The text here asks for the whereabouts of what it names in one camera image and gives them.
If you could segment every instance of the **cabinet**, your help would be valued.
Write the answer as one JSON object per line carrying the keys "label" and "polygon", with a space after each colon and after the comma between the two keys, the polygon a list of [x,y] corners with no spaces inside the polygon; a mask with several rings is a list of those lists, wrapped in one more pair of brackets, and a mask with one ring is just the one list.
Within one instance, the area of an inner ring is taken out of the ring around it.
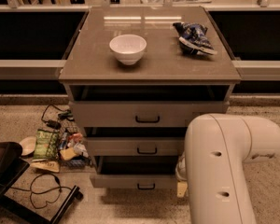
{"label": "cabinet", "polygon": [[[184,55],[175,21],[206,25],[218,55]],[[147,41],[135,65],[109,49],[123,34]],[[95,165],[94,187],[170,189],[189,123],[225,113],[240,77],[202,7],[94,7],[60,81]]]}

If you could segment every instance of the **concrete floor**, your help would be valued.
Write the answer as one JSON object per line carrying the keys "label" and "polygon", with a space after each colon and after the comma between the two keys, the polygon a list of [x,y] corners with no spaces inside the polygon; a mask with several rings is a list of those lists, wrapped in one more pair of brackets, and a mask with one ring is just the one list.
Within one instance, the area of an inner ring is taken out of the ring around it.
{"label": "concrete floor", "polygon": [[[35,135],[38,128],[44,127],[40,119],[48,104],[67,108],[66,99],[61,97],[0,97],[0,141],[20,142],[27,136]],[[280,99],[233,96],[228,113],[260,116],[280,125]],[[52,109],[47,115],[48,118],[54,118],[56,112]],[[190,223],[188,198],[177,198],[175,189],[94,189],[90,182],[92,172],[95,171],[90,167],[76,170],[62,167],[57,174],[63,186],[77,185],[84,194],[84,199],[81,202],[75,201],[61,223]],[[39,174],[39,171],[30,167],[14,186],[28,189],[33,178]],[[245,177],[258,224],[280,224],[280,158],[270,162],[245,164]],[[50,176],[37,181],[39,190],[48,187],[55,187]],[[53,200],[57,193],[34,197],[35,204],[43,205],[45,200]],[[51,219],[66,193],[67,190],[55,204],[36,212]],[[7,195],[34,210],[29,203],[28,193],[11,189]],[[0,207],[0,223],[23,221]]]}

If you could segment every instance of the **drawer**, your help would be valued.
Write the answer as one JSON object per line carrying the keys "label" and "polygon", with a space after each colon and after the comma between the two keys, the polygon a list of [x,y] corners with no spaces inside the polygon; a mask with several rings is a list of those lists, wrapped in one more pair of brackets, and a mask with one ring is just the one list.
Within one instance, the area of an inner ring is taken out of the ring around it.
{"label": "drawer", "polygon": [[97,175],[91,174],[94,188],[105,189],[176,189],[175,175]]}
{"label": "drawer", "polygon": [[79,127],[188,127],[197,116],[225,113],[228,103],[70,102]]}
{"label": "drawer", "polygon": [[177,138],[87,138],[92,156],[178,156],[184,150],[184,137]]}

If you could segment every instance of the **white robotic arm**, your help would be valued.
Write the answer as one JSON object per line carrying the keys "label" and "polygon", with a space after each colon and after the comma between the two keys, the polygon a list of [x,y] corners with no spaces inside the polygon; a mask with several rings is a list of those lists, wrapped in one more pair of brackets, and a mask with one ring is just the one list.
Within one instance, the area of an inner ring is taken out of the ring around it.
{"label": "white robotic arm", "polygon": [[207,114],[185,139],[192,224],[255,224],[244,162],[280,155],[280,128],[258,117]]}

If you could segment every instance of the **black chair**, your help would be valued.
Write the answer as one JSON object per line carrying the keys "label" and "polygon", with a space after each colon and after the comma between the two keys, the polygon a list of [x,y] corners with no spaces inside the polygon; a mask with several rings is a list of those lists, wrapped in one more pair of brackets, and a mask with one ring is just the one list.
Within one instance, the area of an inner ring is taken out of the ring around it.
{"label": "black chair", "polygon": [[[12,155],[10,156],[10,153],[13,153],[14,149],[17,149],[19,147],[19,144],[14,142],[2,142],[0,143],[0,148],[2,147],[6,147],[9,149],[8,156],[11,157]],[[5,195],[5,193],[10,189],[10,187],[29,167],[29,163],[27,161],[22,160],[20,156],[14,158],[10,162],[10,165],[8,167],[6,167],[6,163],[7,162],[0,165],[0,167],[4,167],[5,169],[4,172],[0,171],[0,205],[6,210],[10,211],[11,213],[15,214],[16,216],[24,219],[29,223],[58,223],[63,217],[63,214],[66,212],[69,205],[74,201],[74,199],[81,200],[83,198],[83,194],[79,191],[79,187],[74,186],[71,189],[68,196],[66,197],[63,204],[60,206],[56,215],[51,220],[47,220],[46,218],[26,208],[20,203],[15,202],[14,200],[8,198],[8,196]]]}

